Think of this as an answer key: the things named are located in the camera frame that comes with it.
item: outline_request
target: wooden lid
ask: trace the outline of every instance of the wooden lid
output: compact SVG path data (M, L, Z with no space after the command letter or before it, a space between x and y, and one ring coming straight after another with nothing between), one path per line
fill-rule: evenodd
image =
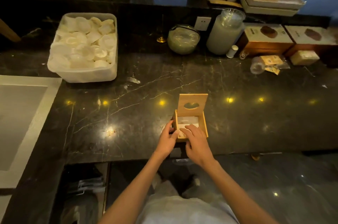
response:
M180 94L178 116L199 116L203 114L208 94Z

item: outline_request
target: sink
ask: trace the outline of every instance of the sink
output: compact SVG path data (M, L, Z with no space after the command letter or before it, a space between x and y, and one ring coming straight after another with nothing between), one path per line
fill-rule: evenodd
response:
M0 188L15 188L61 78L0 76Z

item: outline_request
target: electrical outlet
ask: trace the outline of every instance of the electrical outlet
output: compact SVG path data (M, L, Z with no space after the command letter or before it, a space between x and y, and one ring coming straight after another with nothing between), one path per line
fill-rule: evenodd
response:
M210 24L211 17L197 17L195 29L199 31L206 31Z

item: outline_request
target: floor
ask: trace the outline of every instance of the floor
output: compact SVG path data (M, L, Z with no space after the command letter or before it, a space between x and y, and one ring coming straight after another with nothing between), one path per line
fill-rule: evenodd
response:
M278 222L337 222L338 154L312 157L302 154L267 154L261 155L259 161L254 161L248 155L227 155L216 159ZM144 161L112 164L106 209L144 164ZM159 172L167 179L175 176L176 180L178 176L187 180L195 174L199 176L202 185L219 193L208 175L191 162L173 163L172 160L167 160Z

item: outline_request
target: person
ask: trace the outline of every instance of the person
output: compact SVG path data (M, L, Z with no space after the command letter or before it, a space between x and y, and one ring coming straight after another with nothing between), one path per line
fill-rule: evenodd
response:
M205 133L194 125L187 125L185 129L180 129L188 137L187 155L211 177L229 204L229 210L225 210L226 207L217 207L215 204L207 203L208 200L184 199L173 187L162 186L162 184L168 184L169 181L162 183L159 186L162 186L160 189L155 188L154 195L150 196L144 205L148 189L159 166L175 146L179 131L169 134L172 122L170 121L164 127L157 148L142 171L106 211L99 224L277 224L223 170L211 153Z

